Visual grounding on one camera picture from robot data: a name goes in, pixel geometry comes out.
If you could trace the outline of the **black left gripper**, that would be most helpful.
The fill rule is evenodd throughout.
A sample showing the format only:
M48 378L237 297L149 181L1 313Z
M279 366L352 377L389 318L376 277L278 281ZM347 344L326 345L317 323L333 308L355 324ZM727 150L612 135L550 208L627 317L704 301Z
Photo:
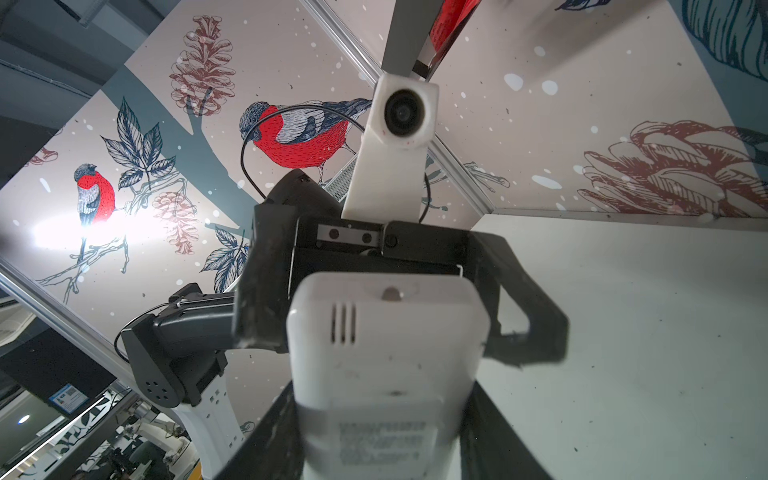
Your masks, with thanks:
M457 274L464 265L491 320L486 358L507 366L565 359L568 317L506 239L419 223L344 220L339 202L303 171L292 170L254 207L249 254L235 292L234 346L286 352L289 282L311 273ZM501 332L502 293L527 318L526 331Z

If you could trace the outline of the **white remote control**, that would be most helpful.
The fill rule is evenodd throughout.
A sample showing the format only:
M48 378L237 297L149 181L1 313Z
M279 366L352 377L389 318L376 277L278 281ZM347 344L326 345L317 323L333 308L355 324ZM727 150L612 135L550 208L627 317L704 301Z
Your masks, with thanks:
M287 337L307 479L443 479L490 329L457 275L321 272Z

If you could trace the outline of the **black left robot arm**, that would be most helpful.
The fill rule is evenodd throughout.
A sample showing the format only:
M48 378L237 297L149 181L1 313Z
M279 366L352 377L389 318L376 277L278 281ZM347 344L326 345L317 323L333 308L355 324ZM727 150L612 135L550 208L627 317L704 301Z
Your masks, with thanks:
M121 336L207 479L544 479L477 381L558 363L569 321L497 235L352 213L301 171L255 207L232 293L189 284Z

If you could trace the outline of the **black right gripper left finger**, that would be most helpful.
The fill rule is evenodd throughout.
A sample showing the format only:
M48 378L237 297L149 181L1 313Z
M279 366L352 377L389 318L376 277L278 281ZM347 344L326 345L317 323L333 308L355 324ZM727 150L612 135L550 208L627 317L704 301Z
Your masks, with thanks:
M216 480L299 480L305 464L293 382L273 402Z

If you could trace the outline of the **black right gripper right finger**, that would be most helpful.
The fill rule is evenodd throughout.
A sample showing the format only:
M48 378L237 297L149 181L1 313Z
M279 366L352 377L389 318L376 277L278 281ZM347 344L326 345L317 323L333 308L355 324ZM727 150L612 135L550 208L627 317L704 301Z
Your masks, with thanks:
M551 480L482 386L476 382L459 432L463 480Z

